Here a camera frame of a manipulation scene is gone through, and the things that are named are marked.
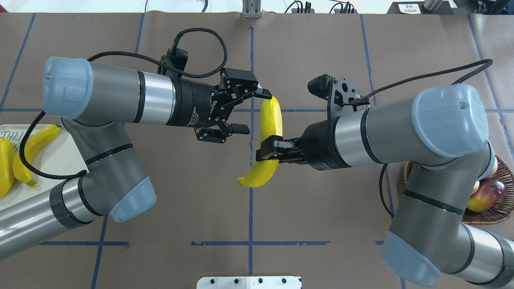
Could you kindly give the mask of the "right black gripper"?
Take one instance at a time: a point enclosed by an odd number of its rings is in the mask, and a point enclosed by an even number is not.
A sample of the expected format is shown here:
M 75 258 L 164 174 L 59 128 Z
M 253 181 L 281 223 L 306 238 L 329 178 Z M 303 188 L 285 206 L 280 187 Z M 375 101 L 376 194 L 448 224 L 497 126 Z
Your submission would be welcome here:
M 286 148 L 286 142 L 294 148 Z M 330 151 L 328 142 L 328 123 L 317 122 L 308 126 L 301 137 L 283 139 L 281 136 L 269 136 L 261 142 L 256 151 L 257 162 L 279 160 L 281 163 L 310 165 L 316 170 L 340 169 L 341 158 Z

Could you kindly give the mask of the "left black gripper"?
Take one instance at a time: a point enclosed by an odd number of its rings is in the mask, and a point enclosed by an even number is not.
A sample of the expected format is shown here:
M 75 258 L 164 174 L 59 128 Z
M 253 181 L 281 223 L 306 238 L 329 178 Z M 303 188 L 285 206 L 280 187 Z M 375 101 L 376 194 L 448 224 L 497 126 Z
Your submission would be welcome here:
M 205 142 L 225 143 L 234 134 L 248 135 L 248 125 L 227 120 L 244 100 L 273 97 L 269 90 L 257 87 L 251 71 L 235 68 L 223 68 L 215 86 L 177 79 L 177 126 L 194 128 L 197 139 Z

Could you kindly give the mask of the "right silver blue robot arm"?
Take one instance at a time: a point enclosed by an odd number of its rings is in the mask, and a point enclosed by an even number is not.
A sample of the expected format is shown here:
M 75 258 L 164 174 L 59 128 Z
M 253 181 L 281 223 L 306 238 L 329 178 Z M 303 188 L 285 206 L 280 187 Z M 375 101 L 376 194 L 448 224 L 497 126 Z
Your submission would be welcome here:
M 308 85 L 327 100 L 327 120 L 303 135 L 268 137 L 257 161 L 306 163 L 317 170 L 413 162 L 384 240 L 381 260 L 422 287 L 441 274 L 487 289 L 512 289 L 513 242 L 461 222 L 474 184 L 495 160 L 477 91 L 468 84 L 431 88 L 390 104 L 369 103 L 345 80 Z

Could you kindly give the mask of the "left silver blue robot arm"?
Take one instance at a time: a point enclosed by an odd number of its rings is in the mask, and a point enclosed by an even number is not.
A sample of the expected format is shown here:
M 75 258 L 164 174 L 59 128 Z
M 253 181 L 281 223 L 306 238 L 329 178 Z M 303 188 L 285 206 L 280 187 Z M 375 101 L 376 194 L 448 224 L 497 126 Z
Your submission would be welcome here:
M 220 83 L 184 79 L 187 56 L 165 55 L 158 73 L 51 57 L 43 110 L 61 118 L 88 172 L 1 211 L 1 258 L 17 254 L 109 214 L 127 221 L 156 203 L 156 194 L 125 123 L 191 127 L 200 141 L 224 143 L 248 126 L 228 123 L 251 97 L 271 99 L 251 71 L 220 70 Z

